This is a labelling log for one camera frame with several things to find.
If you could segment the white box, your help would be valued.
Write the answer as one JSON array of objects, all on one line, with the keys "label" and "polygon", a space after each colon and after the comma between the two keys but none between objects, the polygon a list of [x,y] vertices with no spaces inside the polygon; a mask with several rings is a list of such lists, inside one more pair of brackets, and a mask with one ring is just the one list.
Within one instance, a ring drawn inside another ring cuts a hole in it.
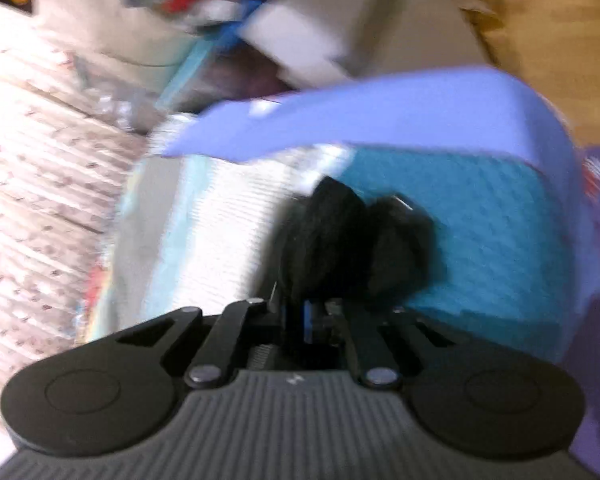
[{"label": "white box", "polygon": [[243,25],[240,36],[280,67],[297,88],[319,88],[352,79],[355,40],[375,0],[268,0]]}]

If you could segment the black pants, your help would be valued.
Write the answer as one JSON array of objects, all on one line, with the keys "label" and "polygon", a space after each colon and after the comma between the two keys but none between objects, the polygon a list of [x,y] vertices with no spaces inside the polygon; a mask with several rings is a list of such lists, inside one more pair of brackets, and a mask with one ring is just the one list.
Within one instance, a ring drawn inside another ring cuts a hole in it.
[{"label": "black pants", "polygon": [[282,309],[338,301],[346,308],[391,308],[431,281],[434,222],[400,194],[364,202],[322,178],[291,200],[267,248],[264,284]]}]

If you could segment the patterned teal grey bedsheet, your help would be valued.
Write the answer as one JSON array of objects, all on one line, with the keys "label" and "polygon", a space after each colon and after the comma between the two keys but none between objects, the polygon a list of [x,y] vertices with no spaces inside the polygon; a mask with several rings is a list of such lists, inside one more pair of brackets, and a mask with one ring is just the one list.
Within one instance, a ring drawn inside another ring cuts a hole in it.
[{"label": "patterned teal grey bedsheet", "polygon": [[81,344],[182,307],[217,314],[248,297],[283,210],[354,155],[316,145],[234,164],[178,150],[190,124],[178,115],[153,130],[128,177],[83,302]]}]

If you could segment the purple plastic storage bin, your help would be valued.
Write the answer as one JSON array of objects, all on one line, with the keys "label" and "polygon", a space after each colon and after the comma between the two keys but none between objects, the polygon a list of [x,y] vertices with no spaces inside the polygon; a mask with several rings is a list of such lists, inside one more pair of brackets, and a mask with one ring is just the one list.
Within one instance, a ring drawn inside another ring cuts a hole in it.
[{"label": "purple plastic storage bin", "polygon": [[[600,146],[577,150],[546,103],[493,68],[430,70],[280,98],[215,105],[176,142],[188,155],[249,162],[287,148],[444,152],[521,160],[556,180],[577,160],[600,258]],[[559,361],[588,408],[571,451],[600,474],[600,286]]]}]

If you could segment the teal folded cloth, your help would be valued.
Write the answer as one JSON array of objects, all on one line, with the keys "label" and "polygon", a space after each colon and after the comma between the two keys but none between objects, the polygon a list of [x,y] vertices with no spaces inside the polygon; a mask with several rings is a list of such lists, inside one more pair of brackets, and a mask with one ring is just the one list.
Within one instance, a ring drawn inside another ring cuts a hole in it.
[{"label": "teal folded cloth", "polygon": [[399,194],[435,227],[426,315],[550,362],[600,286],[577,160],[556,180],[511,158],[361,148],[340,179],[364,200]]}]

